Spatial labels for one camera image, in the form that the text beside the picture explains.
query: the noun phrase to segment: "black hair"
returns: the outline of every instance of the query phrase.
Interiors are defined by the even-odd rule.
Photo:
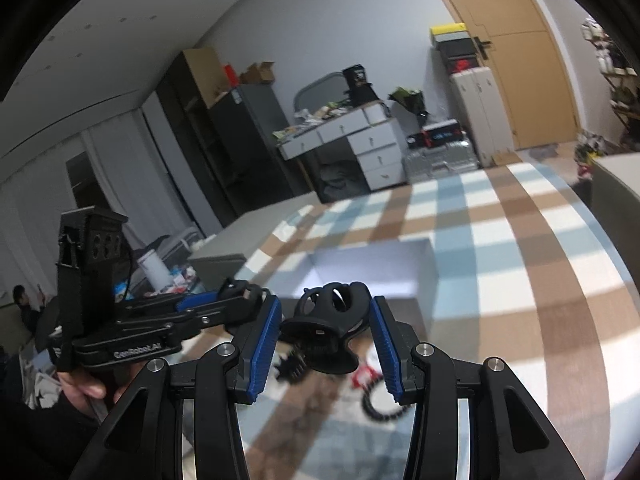
[[[24,287],[22,285],[14,286],[14,303],[19,304],[20,298],[24,294]]]

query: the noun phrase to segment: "metal screw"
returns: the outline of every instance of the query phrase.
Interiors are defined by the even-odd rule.
[[[235,351],[236,351],[236,347],[233,346],[231,343],[222,343],[222,345],[218,347],[218,355],[222,355],[222,357],[231,355]]]
[[[497,357],[492,357],[486,362],[486,365],[490,370],[494,372],[501,372],[504,370],[504,361],[502,359],[498,359]]]
[[[159,372],[164,368],[164,359],[151,359],[146,364],[146,368],[151,372]]]
[[[435,349],[433,346],[427,343],[420,343],[417,347],[415,347],[415,351],[418,352],[422,357],[429,357],[433,355]]]

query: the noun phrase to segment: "blue gripper pad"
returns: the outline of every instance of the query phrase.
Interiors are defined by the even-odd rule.
[[[411,350],[420,342],[414,330],[394,319],[383,296],[371,300],[369,324],[386,389],[398,404],[417,402],[424,387],[424,373],[412,362]]]
[[[267,296],[254,322],[242,325],[232,343],[240,349],[238,366],[227,375],[227,386],[239,404],[253,404],[264,390],[280,334],[282,306]]]
[[[209,303],[213,303],[218,298],[218,292],[203,292],[202,294],[193,294],[188,298],[184,298],[180,303],[175,306],[176,312],[182,312],[188,308],[196,308]]]

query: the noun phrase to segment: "door frame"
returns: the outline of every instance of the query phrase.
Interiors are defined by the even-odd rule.
[[[456,4],[453,0],[442,0],[445,7],[447,7],[447,10],[451,13],[453,19],[456,22],[464,22],[465,20],[462,18],[462,16],[460,15],[460,12],[458,10],[458,8],[456,7]],[[551,41],[553,43],[554,46],[554,50],[556,51],[556,56],[558,56],[558,58],[562,61],[561,65],[562,65],[562,74],[564,75],[564,79],[567,81],[568,87],[571,90],[571,105],[572,105],[572,114],[574,115],[574,120],[575,120],[575,124],[576,127],[578,128],[578,133],[582,130],[584,130],[584,125],[582,124],[582,118],[580,116],[580,114],[578,113],[578,105],[577,105],[577,101],[576,101],[576,89],[574,87],[574,83],[571,80],[571,77],[569,77],[569,70],[567,68],[567,62],[566,59],[564,58],[564,56],[562,55],[562,51],[560,50],[560,47],[558,46],[558,38],[556,37],[555,32],[553,31],[552,27],[549,25],[549,21],[546,18],[545,13],[542,11],[542,8],[540,7],[540,3],[538,0],[531,0],[534,7],[536,8],[538,15],[540,16],[540,19],[542,20],[542,23],[545,25],[546,31],[548,32],[549,36],[551,37]],[[480,63],[481,66],[485,66],[484,60],[481,59],[481,57],[478,57],[478,61]],[[502,94],[502,84],[500,84],[500,94]],[[514,126],[513,124],[511,124],[511,117],[509,116],[509,120],[510,120],[510,126],[511,126],[511,131],[514,130]],[[517,136],[513,136],[513,142],[514,145],[516,146],[516,149],[519,149],[519,142],[518,142],[518,137]]]

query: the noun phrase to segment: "floor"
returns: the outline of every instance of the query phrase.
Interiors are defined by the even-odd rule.
[[[574,161],[576,142],[548,144],[516,152],[523,162],[550,166],[569,185],[578,182],[578,166]]]

